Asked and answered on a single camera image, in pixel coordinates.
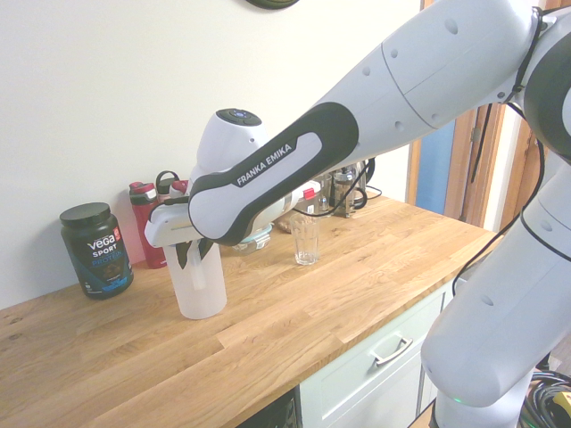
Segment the black lid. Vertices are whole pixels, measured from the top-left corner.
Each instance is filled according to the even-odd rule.
[[[172,185],[178,178],[165,178],[161,180],[157,185],[157,192],[159,194],[169,194],[170,185]]]
[[[60,214],[64,226],[92,226],[105,221],[111,215],[111,209],[105,202],[90,202],[70,208]]]

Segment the blue wall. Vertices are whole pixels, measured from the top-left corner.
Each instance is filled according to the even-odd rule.
[[[422,139],[417,206],[444,213],[456,121]]]

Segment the white plastic pitcher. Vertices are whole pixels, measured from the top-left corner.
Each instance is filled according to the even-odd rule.
[[[212,317],[224,309],[227,302],[220,248],[213,244],[201,260],[198,243],[193,241],[190,245],[184,269],[178,263],[176,247],[164,247],[180,313],[190,319]]]

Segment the dishwasher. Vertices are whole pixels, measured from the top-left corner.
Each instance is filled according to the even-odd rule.
[[[282,395],[237,428],[302,428],[297,388]]]

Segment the white wall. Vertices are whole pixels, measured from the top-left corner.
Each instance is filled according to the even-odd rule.
[[[141,260],[128,183],[187,176],[221,108],[250,110],[275,135],[418,7],[0,0],[0,308],[77,282],[58,220],[72,206],[110,203]],[[403,200],[408,151],[387,158],[375,182]]]

